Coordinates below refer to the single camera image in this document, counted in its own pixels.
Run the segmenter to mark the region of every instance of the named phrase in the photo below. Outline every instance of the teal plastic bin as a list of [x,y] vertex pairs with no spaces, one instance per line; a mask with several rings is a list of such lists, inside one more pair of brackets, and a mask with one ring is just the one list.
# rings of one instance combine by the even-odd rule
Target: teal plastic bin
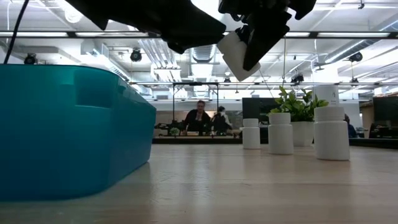
[[156,109],[91,67],[0,65],[0,200],[100,192],[150,156]]

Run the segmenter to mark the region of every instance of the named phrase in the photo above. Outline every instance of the black cable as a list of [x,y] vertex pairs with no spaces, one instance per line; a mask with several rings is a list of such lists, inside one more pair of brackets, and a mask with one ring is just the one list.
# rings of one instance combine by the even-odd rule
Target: black cable
[[11,53],[12,53],[12,49],[14,48],[15,40],[17,39],[17,33],[18,33],[19,24],[21,23],[22,16],[25,13],[25,10],[26,10],[26,7],[27,7],[28,3],[29,3],[29,0],[25,0],[24,4],[22,5],[21,11],[19,12],[19,15],[18,15],[18,18],[17,18],[17,22],[15,23],[14,32],[12,33],[10,45],[8,47],[8,50],[7,50],[6,58],[4,59],[4,64],[7,64],[8,60],[10,59],[10,56],[11,56]]
[[264,83],[265,83],[266,86],[267,86],[267,89],[268,89],[269,93],[271,94],[271,97],[274,98],[274,95],[272,94],[271,89],[268,87],[268,84],[267,84],[267,82],[266,82],[266,79],[265,79],[264,76],[262,75],[261,69],[260,69],[259,71],[260,71],[260,75],[261,75],[262,79],[264,80]]

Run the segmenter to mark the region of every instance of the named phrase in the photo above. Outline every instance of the man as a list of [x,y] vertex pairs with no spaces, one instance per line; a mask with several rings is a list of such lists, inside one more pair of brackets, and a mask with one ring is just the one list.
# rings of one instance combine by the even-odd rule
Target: man
[[210,116],[205,112],[205,106],[206,103],[203,100],[199,100],[197,108],[189,111],[184,120],[184,130],[198,131],[199,135],[202,135],[206,131],[205,128],[210,127]]
[[349,116],[347,114],[344,114],[344,121],[347,122],[347,126],[348,126],[348,137],[349,138],[356,138],[358,137],[355,131],[354,126],[352,126],[351,124],[349,124]]

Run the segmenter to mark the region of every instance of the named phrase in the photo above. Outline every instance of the potted plant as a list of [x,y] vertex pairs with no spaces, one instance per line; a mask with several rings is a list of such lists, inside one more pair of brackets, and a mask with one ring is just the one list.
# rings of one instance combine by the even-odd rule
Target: potted plant
[[170,129],[170,134],[174,137],[180,134],[180,130],[178,128],[172,128]]
[[314,109],[327,106],[329,102],[319,100],[316,95],[312,98],[312,91],[304,89],[302,89],[305,94],[303,100],[298,100],[294,91],[287,93],[282,86],[279,87],[279,90],[280,98],[275,101],[280,107],[271,110],[271,114],[290,113],[294,146],[310,146],[313,140]]

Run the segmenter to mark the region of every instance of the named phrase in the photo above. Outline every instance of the ceiling light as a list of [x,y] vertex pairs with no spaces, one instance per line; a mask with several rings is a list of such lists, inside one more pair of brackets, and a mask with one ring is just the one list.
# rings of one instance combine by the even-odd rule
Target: ceiling light
[[[0,32],[0,37],[12,37],[12,32]],[[18,32],[17,37],[68,37],[66,32]]]
[[105,32],[77,32],[78,37],[96,37],[100,35],[105,35]]
[[[366,6],[366,9],[396,9],[395,6]],[[339,6],[339,7],[314,7],[314,11],[334,11],[358,9],[358,6]]]
[[387,37],[388,32],[320,32],[318,37]]
[[286,37],[308,37],[309,32],[288,32],[285,34]]
[[172,82],[131,82],[132,84],[137,84],[137,85],[173,85]]
[[[230,85],[231,83],[220,83],[220,85]],[[232,83],[233,85],[254,85],[254,82],[240,82],[240,83]]]

